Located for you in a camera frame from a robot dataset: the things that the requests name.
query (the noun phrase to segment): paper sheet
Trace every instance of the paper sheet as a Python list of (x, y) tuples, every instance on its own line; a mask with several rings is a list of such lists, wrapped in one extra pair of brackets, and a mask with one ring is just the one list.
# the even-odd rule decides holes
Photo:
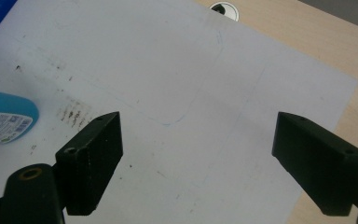
[(271, 156), (278, 111), (334, 130), (355, 85), (190, 0), (19, 1), (0, 26), (0, 91), (40, 119), (0, 146), (0, 197), (120, 111), (124, 157), (98, 209), (67, 223), (285, 223), (300, 187)]

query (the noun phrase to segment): screw hole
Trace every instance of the screw hole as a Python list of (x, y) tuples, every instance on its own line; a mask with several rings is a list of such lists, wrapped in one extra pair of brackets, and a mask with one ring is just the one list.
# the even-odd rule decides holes
[(68, 153), (68, 154), (75, 154), (77, 152), (77, 148), (75, 147), (68, 147), (65, 151), (65, 153)]
[(30, 180), (30, 179), (34, 179), (35, 177), (38, 177), (41, 174), (42, 174), (42, 169), (40, 169), (39, 167), (35, 167), (22, 172), (19, 176), (19, 179)]
[(222, 15), (224, 15), (226, 13), (226, 9), (221, 4), (212, 7), (212, 10), (214, 10)]

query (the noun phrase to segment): pencil mark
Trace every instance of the pencil mark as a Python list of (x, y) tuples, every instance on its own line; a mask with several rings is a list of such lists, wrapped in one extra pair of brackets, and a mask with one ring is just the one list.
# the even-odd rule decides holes
[(164, 177), (164, 178), (168, 179), (168, 178), (167, 178), (167, 176), (165, 176), (162, 172), (157, 171), (157, 173), (158, 173), (159, 175), (161, 175), (162, 177)]

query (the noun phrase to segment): black marks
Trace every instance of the black marks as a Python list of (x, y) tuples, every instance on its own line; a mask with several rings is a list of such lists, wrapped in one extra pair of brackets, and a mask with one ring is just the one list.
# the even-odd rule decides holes
[(18, 72), (22, 72), (21, 66), (19, 66), (19, 65), (16, 66), (15, 70), (18, 71)]
[(36, 145), (31, 146), (30, 155), (34, 154), (34, 150), (36, 149)]
[(77, 119), (80, 117), (80, 110), (77, 111), (74, 117), (74, 122), (72, 123), (72, 128), (75, 126)]
[(64, 123), (80, 131), (86, 121), (92, 121), (91, 107), (78, 100), (67, 97), (67, 105), (61, 106), (56, 116)]
[(83, 125), (85, 120), (86, 120), (85, 118), (81, 119), (81, 121), (79, 122), (79, 128)]

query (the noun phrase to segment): table surface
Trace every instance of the table surface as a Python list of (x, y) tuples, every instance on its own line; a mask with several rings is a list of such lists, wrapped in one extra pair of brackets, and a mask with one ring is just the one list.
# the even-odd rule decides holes
[[(196, 0), (209, 7), (216, 1)], [(231, 0), (239, 22), (273, 37), (358, 79), (358, 26), (296, 0)], [(358, 86), (339, 120), (335, 134), (358, 147)], [(349, 217), (326, 217), (306, 193), (287, 223), (355, 223)]]

